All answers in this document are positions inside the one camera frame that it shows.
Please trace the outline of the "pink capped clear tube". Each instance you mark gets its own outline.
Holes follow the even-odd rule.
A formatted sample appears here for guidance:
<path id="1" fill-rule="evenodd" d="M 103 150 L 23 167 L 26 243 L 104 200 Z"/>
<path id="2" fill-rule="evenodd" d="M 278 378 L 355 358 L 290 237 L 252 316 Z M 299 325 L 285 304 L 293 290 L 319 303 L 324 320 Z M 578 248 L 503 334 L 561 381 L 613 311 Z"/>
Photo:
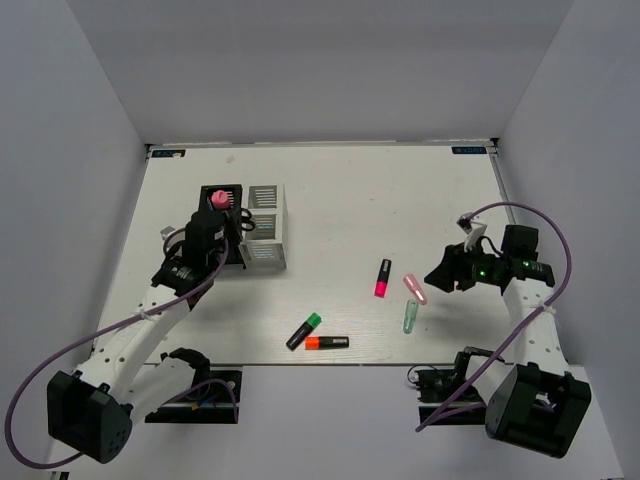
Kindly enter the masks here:
<path id="1" fill-rule="evenodd" d="M 216 211 L 229 210 L 233 203 L 232 197 L 225 190 L 216 190 L 213 192 L 209 197 L 209 201 L 211 207 Z"/>

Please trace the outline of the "pink translucent tube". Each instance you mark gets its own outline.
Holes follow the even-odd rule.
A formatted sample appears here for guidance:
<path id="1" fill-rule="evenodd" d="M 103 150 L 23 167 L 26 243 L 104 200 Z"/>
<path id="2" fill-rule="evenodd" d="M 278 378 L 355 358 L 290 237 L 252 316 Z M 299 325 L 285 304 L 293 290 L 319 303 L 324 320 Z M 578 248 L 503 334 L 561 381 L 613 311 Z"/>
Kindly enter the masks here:
<path id="1" fill-rule="evenodd" d="M 423 291 L 421 285 L 418 280 L 415 278 L 413 274 L 407 274 L 403 277 L 403 283 L 407 287 L 407 289 L 411 292 L 414 299 L 420 305 L 426 305 L 428 302 L 427 296 Z"/>

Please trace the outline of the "pink capped black highlighter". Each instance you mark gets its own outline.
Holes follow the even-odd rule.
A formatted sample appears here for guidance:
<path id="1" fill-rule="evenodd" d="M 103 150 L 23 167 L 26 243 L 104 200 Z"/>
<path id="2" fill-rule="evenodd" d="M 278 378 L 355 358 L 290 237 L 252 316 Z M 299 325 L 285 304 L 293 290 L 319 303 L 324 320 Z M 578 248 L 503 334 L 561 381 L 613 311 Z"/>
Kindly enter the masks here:
<path id="1" fill-rule="evenodd" d="M 392 261 L 390 259 L 383 259 L 381 261 L 380 269 L 378 272 L 378 277 L 376 280 L 376 285 L 374 289 L 374 295 L 378 298 L 384 298 L 386 295 L 389 276 L 391 271 Z"/>

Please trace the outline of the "orange capped black highlighter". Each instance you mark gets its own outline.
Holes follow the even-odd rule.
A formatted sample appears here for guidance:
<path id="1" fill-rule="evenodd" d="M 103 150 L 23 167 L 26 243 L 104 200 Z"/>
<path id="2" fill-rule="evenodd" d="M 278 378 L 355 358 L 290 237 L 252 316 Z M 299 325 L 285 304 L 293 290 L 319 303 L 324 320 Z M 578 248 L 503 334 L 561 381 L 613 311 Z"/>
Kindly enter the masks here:
<path id="1" fill-rule="evenodd" d="M 304 342 L 306 350 L 342 349 L 350 346 L 346 336 L 314 336 L 307 337 Z"/>

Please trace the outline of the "black handled scissors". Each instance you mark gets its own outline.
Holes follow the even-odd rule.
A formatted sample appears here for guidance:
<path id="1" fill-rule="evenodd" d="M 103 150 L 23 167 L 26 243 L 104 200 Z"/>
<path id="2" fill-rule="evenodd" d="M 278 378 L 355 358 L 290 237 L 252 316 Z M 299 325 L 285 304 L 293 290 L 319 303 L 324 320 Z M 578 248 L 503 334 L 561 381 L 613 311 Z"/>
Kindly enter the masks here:
<path id="1" fill-rule="evenodd" d="M 225 223 L 225 235 L 228 241 L 229 253 L 227 265 L 241 265 L 246 269 L 240 246 L 244 240 L 244 234 L 252 232 L 256 228 L 252 213 L 243 207 L 233 207 L 227 211 Z"/>

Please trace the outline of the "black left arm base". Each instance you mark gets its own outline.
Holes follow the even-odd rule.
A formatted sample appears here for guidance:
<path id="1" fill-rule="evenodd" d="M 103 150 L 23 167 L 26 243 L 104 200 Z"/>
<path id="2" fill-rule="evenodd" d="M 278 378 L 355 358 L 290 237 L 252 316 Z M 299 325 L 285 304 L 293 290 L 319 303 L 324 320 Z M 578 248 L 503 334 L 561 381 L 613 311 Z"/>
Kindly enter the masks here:
<path id="1" fill-rule="evenodd" d="M 147 415 L 146 424 L 175 425 L 233 425 L 240 413 L 243 370 L 239 368 L 212 369 L 210 378 L 226 382 L 232 390 L 219 383 L 209 384 L 173 403 L 161 406 Z"/>

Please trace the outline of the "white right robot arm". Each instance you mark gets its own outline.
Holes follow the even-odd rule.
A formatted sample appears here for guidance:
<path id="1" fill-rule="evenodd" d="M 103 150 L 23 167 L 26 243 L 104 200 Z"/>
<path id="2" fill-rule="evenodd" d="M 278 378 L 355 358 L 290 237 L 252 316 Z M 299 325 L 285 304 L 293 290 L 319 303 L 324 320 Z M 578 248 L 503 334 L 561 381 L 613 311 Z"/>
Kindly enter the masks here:
<path id="1" fill-rule="evenodd" d="M 500 354 L 467 346 L 452 367 L 415 373 L 426 421 L 437 407 L 440 425 L 483 424 L 489 438 L 553 458 L 568 452 L 592 399 L 562 352 L 555 314 L 545 300 L 554 293 L 550 265 L 538 260 L 538 231 L 508 225 L 499 248 L 485 251 L 486 226 L 462 219 L 467 237 L 446 247 L 425 282 L 446 293 L 477 284 L 499 288 L 517 335 Z"/>

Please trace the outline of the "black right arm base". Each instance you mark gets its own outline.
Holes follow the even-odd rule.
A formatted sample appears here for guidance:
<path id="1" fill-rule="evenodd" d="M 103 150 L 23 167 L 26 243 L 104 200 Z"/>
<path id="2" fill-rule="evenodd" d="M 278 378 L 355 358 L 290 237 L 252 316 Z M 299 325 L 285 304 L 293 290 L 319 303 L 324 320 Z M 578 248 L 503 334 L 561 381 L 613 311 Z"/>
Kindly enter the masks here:
<path id="1" fill-rule="evenodd" d="M 444 368 L 432 365 L 415 365 L 407 372 L 407 382 L 418 396 L 419 422 L 425 421 L 444 402 L 463 381 L 455 379 L 452 367 Z M 484 424 L 486 407 L 474 387 L 470 387 L 455 402 L 447 407 L 446 412 L 464 408 L 476 403 L 482 406 L 441 418 L 434 426 L 482 426 Z"/>

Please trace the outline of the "green capped black highlighter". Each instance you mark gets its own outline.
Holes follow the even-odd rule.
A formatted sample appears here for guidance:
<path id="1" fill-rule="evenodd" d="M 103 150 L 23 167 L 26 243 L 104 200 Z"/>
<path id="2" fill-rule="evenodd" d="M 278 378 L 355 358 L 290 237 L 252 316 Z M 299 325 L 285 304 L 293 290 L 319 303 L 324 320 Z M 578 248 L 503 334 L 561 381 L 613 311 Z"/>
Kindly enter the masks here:
<path id="1" fill-rule="evenodd" d="M 312 313 L 291 335 L 286 342 L 286 347 L 294 351 L 298 346 L 318 327 L 322 318 L 317 313 Z"/>

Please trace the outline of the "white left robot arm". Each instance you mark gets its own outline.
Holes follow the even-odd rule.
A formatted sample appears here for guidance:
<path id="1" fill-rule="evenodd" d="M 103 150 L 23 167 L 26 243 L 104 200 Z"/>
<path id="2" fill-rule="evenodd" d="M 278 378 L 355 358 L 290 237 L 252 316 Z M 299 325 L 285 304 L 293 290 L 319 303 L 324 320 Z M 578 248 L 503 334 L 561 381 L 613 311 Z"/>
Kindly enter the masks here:
<path id="1" fill-rule="evenodd" d="M 141 369 L 168 333 L 213 286 L 237 230 L 231 215 L 204 207 L 191 216 L 184 238 L 165 255 L 136 319 L 71 373 L 47 385 L 49 435 L 102 464 L 122 450 L 135 424 L 171 400 L 199 399 L 211 387 L 209 359 L 178 348 L 155 368 Z"/>

